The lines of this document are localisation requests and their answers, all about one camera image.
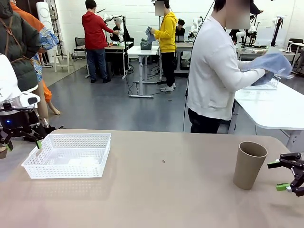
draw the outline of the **white sweater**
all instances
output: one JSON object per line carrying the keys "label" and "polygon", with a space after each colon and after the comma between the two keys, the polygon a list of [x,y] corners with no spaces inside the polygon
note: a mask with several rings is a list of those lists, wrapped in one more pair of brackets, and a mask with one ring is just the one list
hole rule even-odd
{"label": "white sweater", "polygon": [[231,37],[212,17],[202,25],[191,56],[188,108],[209,118],[229,120],[235,92],[265,74],[263,69],[242,73]]}

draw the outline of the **black hair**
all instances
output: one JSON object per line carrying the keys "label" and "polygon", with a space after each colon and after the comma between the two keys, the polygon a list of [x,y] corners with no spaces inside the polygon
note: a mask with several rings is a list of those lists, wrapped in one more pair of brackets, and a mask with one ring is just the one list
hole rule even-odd
{"label": "black hair", "polygon": [[97,7],[97,4],[94,0],[86,0],[85,1],[85,6],[86,6],[86,9],[94,9],[95,7]]}
{"label": "black hair", "polygon": [[164,3],[165,3],[165,7],[167,9],[170,9],[169,0],[165,0]]}
{"label": "black hair", "polygon": [[178,22],[178,24],[179,24],[179,25],[182,25],[182,26],[184,26],[184,25],[185,25],[185,21],[184,21],[184,20],[182,20],[182,19],[179,19],[179,22]]}
{"label": "black hair", "polygon": [[216,12],[219,12],[220,10],[222,10],[224,8],[225,5],[226,5],[226,0],[215,0],[214,10]]}

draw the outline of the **person in red jacket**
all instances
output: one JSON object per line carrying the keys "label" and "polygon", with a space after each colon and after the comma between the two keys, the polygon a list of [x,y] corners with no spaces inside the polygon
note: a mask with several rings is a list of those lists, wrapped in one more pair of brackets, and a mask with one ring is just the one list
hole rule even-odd
{"label": "person in red jacket", "polygon": [[108,46],[104,30],[109,33],[119,34],[119,31],[113,31],[108,28],[102,18],[95,14],[97,4],[94,0],[86,0],[85,6],[87,13],[82,16],[82,25],[85,29],[85,48],[87,52],[87,63],[91,75],[91,83],[96,82],[96,67],[98,62],[103,83],[108,83],[105,65],[105,47]]}

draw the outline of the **yellow hoodie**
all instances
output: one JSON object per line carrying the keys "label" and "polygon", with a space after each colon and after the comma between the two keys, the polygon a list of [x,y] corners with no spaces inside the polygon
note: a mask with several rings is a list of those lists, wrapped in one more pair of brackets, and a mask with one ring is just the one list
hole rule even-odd
{"label": "yellow hoodie", "polygon": [[162,53],[175,52],[175,27],[177,18],[174,13],[168,13],[161,23],[161,30],[155,31],[155,39],[159,39]]}

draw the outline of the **jeans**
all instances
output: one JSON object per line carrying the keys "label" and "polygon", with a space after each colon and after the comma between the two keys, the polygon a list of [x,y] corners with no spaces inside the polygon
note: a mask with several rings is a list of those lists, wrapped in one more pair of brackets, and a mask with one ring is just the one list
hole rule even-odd
{"label": "jeans", "polygon": [[198,115],[196,112],[188,109],[190,122],[192,123],[191,133],[216,134],[219,129],[221,119],[213,119]]}
{"label": "jeans", "polygon": [[96,66],[95,63],[98,63],[100,75],[102,79],[107,79],[108,74],[106,72],[106,64],[105,64],[105,50],[87,50],[87,64],[89,66],[89,72],[91,75],[91,79],[96,79]]}
{"label": "jeans", "polygon": [[167,79],[167,86],[171,87],[175,82],[174,77],[174,52],[162,53],[161,63],[163,74]]}

